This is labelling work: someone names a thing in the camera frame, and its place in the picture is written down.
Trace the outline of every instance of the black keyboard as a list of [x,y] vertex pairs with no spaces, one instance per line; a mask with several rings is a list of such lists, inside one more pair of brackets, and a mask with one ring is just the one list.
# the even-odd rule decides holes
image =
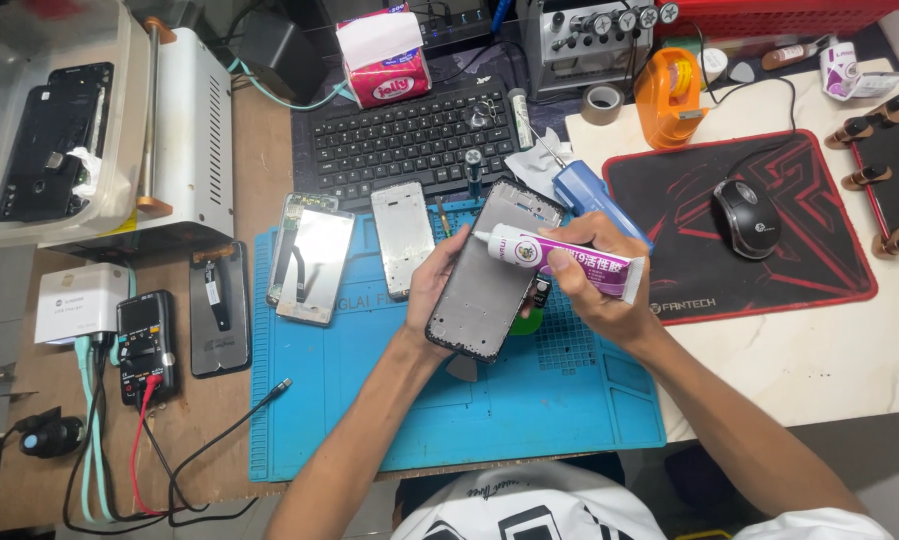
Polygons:
[[[476,128],[464,113],[479,102],[490,103],[494,116]],[[419,181],[426,196],[467,190],[463,155],[470,148],[483,153],[482,182],[489,186],[508,170],[506,156],[520,147],[496,76],[441,84],[439,92],[368,110],[355,104],[317,110],[309,127],[320,192],[353,213],[369,210],[374,190],[401,182]]]

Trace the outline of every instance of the marble countertop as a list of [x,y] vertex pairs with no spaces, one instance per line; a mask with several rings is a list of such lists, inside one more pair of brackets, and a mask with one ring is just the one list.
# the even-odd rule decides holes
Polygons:
[[[886,59],[861,62],[859,69],[892,71]],[[846,118],[888,99],[840,103],[823,93],[818,72],[787,79],[797,91],[796,127],[821,143]],[[898,93],[899,85],[890,95]],[[734,92],[710,110],[690,143],[787,131],[790,100],[789,87],[774,80]],[[712,104],[704,94],[701,105]],[[609,126],[593,126],[579,114],[566,117],[565,126],[576,157],[597,174],[611,157],[652,150],[634,104],[624,106]],[[837,186],[857,168],[850,151],[823,146],[823,156]],[[870,241],[879,227],[865,194],[838,191],[873,269],[874,299],[668,327],[700,362],[784,426],[899,412],[899,257],[873,256]],[[695,438],[670,396],[658,389],[667,440]]]

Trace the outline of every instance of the tissue box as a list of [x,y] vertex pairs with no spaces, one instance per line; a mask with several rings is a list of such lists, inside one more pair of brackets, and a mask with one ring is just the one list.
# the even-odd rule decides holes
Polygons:
[[[427,61],[423,58],[423,37],[415,16],[411,32],[408,24],[399,25],[399,38],[389,41],[386,38],[375,39],[372,34],[362,32],[358,37],[340,33],[341,29],[357,21],[389,14],[410,15],[409,5],[388,7],[336,25],[337,39],[343,51],[343,69],[360,109],[423,95],[433,86]],[[384,59],[367,63],[376,50],[385,55]]]

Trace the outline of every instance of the purple glue tube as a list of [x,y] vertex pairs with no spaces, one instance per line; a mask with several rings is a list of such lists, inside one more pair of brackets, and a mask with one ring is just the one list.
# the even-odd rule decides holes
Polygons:
[[547,264],[550,251],[568,251],[583,267],[589,282],[600,292],[623,300],[626,304],[633,304],[636,300],[640,279],[643,278],[643,265],[646,263],[642,256],[628,258],[565,244],[503,223],[493,227],[492,232],[478,231],[472,235],[486,242],[490,257],[516,266],[533,268],[546,276],[553,275],[550,264]]

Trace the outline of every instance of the black and red mouse pad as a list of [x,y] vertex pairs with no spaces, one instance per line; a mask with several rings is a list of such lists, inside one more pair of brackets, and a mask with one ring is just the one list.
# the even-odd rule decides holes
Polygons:
[[[725,214],[713,190],[751,151],[783,142],[779,150],[747,159],[734,175],[762,188],[782,222],[776,250],[762,260],[748,259],[720,232]],[[810,131],[612,157],[603,165],[603,179],[656,244],[649,302],[665,324],[832,306],[877,293]]]

